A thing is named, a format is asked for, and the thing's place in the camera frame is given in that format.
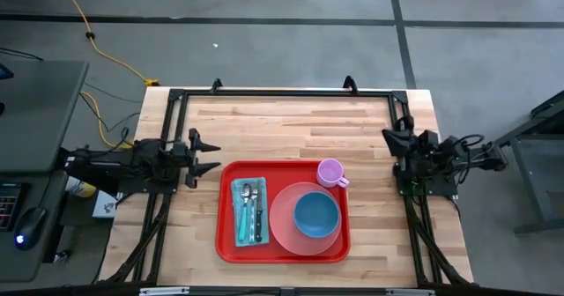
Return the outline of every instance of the keyboard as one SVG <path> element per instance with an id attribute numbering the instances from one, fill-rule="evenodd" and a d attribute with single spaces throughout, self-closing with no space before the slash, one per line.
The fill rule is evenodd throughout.
<path id="1" fill-rule="evenodd" d="M 18 219 L 29 184 L 0 181 L 0 232 L 10 232 Z"/>

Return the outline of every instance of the teal napkin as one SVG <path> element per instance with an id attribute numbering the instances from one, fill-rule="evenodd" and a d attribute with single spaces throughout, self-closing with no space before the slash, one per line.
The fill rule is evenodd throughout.
<path id="1" fill-rule="evenodd" d="M 262 215 L 262 228 L 261 228 L 261 236 L 263 239 L 260 242 L 254 240 L 254 242 L 250 241 L 250 228 L 251 228 L 251 219 L 254 220 L 256 217 L 256 201 L 258 200 L 249 200 L 247 201 L 247 216 L 243 218 L 244 226 L 245 226 L 245 238 L 244 240 L 239 240 L 239 223 L 241 222 L 241 212 L 243 211 L 243 197 L 241 196 L 241 192 L 243 190 L 243 186 L 245 184 L 249 185 L 257 185 L 258 191 L 262 193 L 261 199 L 263 200 L 263 215 Z M 266 200 L 266 180 L 263 177 L 257 178 L 244 178 L 244 179 L 236 179 L 231 182 L 231 196 L 233 198 L 233 211 L 234 211 L 234 219 L 235 219 L 235 246 L 236 247 L 247 247 L 247 246 L 255 246 L 260 244 L 267 244 L 269 241 L 268 235 L 268 206 Z"/>

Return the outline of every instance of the blue bowl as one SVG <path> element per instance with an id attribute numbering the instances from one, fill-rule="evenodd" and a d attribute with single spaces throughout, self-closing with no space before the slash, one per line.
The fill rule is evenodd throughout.
<path id="1" fill-rule="evenodd" d="M 293 209 L 293 221 L 308 237 L 321 239 L 338 226 L 338 206 L 333 197 L 319 191 L 304 195 Z"/>

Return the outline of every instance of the computer mouse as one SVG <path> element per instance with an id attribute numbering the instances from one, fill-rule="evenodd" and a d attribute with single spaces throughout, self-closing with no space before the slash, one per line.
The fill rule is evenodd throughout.
<path id="1" fill-rule="evenodd" d="M 31 208 L 21 215 L 14 228 L 16 248 L 28 250 L 35 246 L 41 237 L 41 229 L 46 216 L 47 211 L 41 207 Z"/>

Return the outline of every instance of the wooden table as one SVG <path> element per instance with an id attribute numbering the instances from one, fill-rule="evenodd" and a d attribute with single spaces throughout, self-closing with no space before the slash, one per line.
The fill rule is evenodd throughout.
<path id="1" fill-rule="evenodd" d="M 136 139 L 160 137 L 168 90 L 147 90 Z M 410 90 L 408 98 L 416 133 L 438 131 L 430 92 Z M 174 195 L 160 285 L 416 286 L 404 203 L 391 174 L 395 160 L 381 133 L 391 125 L 385 99 L 191 97 L 188 106 L 184 138 L 188 140 L 188 128 L 197 128 L 206 143 L 222 148 L 201 154 L 200 160 L 222 165 L 206 174 L 198 189 L 181 185 Z M 238 264 L 219 258 L 214 242 L 223 167 L 241 159 L 329 157 L 344 164 L 351 181 L 351 250 L 344 261 Z M 134 195 L 117 210 L 100 279 L 112 275 L 137 244 L 146 201 L 147 195 Z M 454 206 L 432 196 L 429 207 L 438 246 L 460 274 L 472 280 Z M 430 278 L 427 250 L 422 251 Z M 145 272 L 150 260 L 147 257 Z"/>

